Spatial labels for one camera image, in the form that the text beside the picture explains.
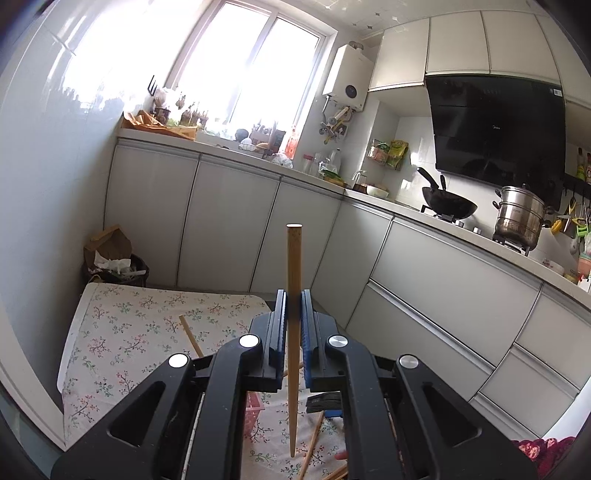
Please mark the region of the bamboo chopstick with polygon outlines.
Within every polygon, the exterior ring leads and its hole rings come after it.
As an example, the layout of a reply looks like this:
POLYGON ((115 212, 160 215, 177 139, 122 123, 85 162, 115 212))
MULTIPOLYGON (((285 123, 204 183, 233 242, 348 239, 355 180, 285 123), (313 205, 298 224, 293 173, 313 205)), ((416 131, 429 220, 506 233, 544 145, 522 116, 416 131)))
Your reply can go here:
POLYGON ((189 341, 189 343, 190 343, 193 351, 197 355, 197 358, 204 357, 204 353, 202 353, 202 351, 201 351, 201 349, 200 349, 200 347, 199 347, 199 345, 197 343, 197 339, 195 339, 195 337, 193 336, 193 334, 192 334, 192 332, 190 330, 190 327, 189 327, 189 325, 188 325, 188 323, 187 323, 184 315, 179 315, 179 321, 180 321, 180 324, 182 326, 182 329, 183 329, 185 335, 188 338, 188 341, 189 341))
POLYGON ((322 477, 322 480, 341 480, 348 474, 349 468, 348 465, 339 466, 339 468, 335 471, 332 471, 325 477, 322 477))
POLYGON ((303 225, 287 224, 287 408, 290 457, 296 454, 298 380, 301 345, 301 233, 303 225))
POLYGON ((318 414, 318 420, 315 422, 315 427, 311 432, 311 438, 308 441, 308 447, 304 454, 304 461, 301 463, 301 469, 297 474, 297 480, 301 480, 305 478, 305 475, 308 474, 308 469, 311 467, 312 463, 315 462, 315 467, 318 468, 319 465, 322 464, 321 462, 321 451, 318 451, 318 440, 320 440, 320 435, 322 431, 322 424, 325 421, 325 411, 322 411, 318 414))

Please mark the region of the white lower kitchen cabinets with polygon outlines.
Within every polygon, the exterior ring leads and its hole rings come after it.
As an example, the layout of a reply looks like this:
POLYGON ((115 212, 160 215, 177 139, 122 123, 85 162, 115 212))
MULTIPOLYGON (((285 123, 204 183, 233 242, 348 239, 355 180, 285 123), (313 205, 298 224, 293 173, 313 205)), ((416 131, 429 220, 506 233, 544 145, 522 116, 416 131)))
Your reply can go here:
POLYGON ((104 220, 150 282, 271 298, 287 225, 303 283, 374 353, 421 358, 506 435, 563 438, 590 414, 590 296, 479 234, 250 156, 122 130, 104 220))

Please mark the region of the floral white tablecloth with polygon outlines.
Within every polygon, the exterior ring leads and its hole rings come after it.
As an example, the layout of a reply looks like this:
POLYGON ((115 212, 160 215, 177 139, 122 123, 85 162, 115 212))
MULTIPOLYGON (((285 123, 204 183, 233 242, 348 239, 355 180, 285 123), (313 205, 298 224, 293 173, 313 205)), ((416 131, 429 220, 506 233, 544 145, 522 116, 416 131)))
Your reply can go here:
MULTIPOLYGON (((87 286, 66 337, 57 378, 66 446, 72 446, 114 405, 175 353, 197 358, 179 321, 184 315, 204 356, 245 335, 256 316, 269 312, 253 295, 195 293, 99 283, 87 286)), ((264 409, 243 435, 242 478, 297 479, 318 413, 305 411, 298 394, 297 446, 290 457, 287 390, 259 393, 264 409)), ((305 479, 322 479, 345 463, 342 418, 325 418, 315 462, 305 479)))

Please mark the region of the black wok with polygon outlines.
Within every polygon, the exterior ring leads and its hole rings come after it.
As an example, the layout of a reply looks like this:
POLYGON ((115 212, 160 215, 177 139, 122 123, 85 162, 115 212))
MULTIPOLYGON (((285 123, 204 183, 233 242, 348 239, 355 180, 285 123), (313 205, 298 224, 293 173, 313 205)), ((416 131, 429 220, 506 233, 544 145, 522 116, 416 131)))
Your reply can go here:
POLYGON ((443 174, 440 175, 441 182, 437 183, 423 167, 418 167, 417 172, 429 182, 429 186, 422 188, 422 193, 427 206, 437 215, 463 220, 477 211, 478 206, 474 202, 447 189, 443 174))

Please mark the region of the white wall water heater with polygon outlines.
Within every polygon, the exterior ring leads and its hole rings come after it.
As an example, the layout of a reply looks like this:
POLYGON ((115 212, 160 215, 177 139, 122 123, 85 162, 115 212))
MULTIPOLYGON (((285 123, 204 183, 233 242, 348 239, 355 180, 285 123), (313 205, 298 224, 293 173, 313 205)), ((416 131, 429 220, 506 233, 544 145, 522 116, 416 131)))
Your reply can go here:
POLYGON ((362 111, 369 91, 374 63, 361 49, 351 45, 339 47, 322 94, 336 104, 362 111))

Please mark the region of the white kitchen cabinets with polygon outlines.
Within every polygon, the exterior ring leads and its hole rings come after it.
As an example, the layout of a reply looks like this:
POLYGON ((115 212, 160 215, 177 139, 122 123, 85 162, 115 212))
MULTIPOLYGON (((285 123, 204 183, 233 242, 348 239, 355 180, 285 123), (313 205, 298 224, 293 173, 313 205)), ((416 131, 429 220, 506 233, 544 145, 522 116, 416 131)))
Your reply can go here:
POLYGON ((503 10, 450 13, 384 31, 369 91, 401 116, 429 114, 427 76, 493 74, 559 86, 567 139, 590 144, 590 74, 551 18, 503 10))
POLYGON ((122 130, 104 220, 150 282, 271 298, 287 225, 303 283, 374 353, 421 358, 506 435, 563 438, 590 414, 590 296, 479 234, 250 156, 122 130))

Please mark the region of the kitchen window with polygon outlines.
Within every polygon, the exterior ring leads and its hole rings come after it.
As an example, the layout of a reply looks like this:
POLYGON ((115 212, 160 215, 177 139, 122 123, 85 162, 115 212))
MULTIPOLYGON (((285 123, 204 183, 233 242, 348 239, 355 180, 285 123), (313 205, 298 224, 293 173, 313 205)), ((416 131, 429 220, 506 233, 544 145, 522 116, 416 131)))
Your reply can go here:
POLYGON ((330 25, 290 1, 211 1, 166 78, 228 139, 263 133, 294 157, 335 43, 330 25))

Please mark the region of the black trash bin with bag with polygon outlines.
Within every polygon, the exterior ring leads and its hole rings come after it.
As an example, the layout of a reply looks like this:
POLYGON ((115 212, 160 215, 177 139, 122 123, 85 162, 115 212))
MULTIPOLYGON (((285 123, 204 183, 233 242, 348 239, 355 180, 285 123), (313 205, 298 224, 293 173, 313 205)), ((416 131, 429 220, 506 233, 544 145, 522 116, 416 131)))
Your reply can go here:
POLYGON ((145 287, 149 277, 149 267, 134 254, 129 258, 111 260, 96 251, 91 262, 84 262, 82 265, 82 274, 87 283, 145 287))

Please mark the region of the pink plastic utensil basket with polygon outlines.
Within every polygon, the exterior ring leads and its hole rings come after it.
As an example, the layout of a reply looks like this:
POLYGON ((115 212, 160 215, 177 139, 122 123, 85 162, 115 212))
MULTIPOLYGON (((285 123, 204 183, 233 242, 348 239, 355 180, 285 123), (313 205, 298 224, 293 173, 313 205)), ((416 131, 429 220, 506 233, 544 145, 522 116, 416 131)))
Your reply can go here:
POLYGON ((249 392, 246 396, 245 404, 245 423, 243 424, 243 435, 249 437, 256 422, 259 419, 259 413, 264 409, 263 401, 260 400, 259 393, 249 392))

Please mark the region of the stainless steel steamer pot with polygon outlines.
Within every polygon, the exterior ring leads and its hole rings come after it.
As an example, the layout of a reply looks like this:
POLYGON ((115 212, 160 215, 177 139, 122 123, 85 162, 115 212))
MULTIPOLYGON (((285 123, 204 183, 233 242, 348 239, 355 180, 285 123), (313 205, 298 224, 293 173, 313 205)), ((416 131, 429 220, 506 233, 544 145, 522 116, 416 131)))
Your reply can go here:
POLYGON ((492 202, 497 209, 493 240, 527 256, 537 247, 542 229, 551 227, 549 218, 555 209, 526 189, 526 185, 505 186, 496 189, 495 194, 498 201, 492 202))

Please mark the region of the red floral clothing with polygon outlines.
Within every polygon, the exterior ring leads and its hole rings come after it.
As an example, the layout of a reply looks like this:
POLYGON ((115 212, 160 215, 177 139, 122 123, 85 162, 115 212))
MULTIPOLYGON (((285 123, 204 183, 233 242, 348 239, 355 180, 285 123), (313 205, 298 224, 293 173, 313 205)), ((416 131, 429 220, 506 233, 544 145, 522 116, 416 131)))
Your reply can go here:
POLYGON ((513 440, 512 443, 536 466, 539 479, 544 479, 566 455, 575 442, 575 437, 513 440))

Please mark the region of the brown paper bag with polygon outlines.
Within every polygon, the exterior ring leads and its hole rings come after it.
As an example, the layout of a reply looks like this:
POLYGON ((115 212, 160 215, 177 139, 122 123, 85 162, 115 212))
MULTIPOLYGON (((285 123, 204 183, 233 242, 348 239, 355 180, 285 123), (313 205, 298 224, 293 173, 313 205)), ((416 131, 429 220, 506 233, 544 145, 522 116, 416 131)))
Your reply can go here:
POLYGON ((83 248, 85 266, 94 266, 95 254, 107 260, 130 259, 132 245, 118 224, 89 237, 83 248))

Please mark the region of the white upper kitchen cabinets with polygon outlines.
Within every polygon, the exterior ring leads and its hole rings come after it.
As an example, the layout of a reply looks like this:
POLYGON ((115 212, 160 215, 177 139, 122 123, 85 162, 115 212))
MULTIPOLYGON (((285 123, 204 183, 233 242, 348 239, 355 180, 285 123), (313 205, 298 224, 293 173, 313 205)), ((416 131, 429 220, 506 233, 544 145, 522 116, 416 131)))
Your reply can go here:
POLYGON ((401 116, 429 114, 427 76, 493 74, 559 86, 567 139, 590 144, 590 74, 551 18, 503 10, 450 13, 384 31, 369 91, 401 116))

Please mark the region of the black range hood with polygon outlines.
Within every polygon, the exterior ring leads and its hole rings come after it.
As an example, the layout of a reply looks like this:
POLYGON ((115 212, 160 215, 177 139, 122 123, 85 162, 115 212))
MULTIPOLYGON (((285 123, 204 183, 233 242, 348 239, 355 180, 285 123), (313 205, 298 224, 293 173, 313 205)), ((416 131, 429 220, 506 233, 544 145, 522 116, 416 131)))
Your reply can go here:
POLYGON ((524 187, 560 206, 566 117, 562 88, 493 75, 425 80, 436 168, 489 185, 524 187))

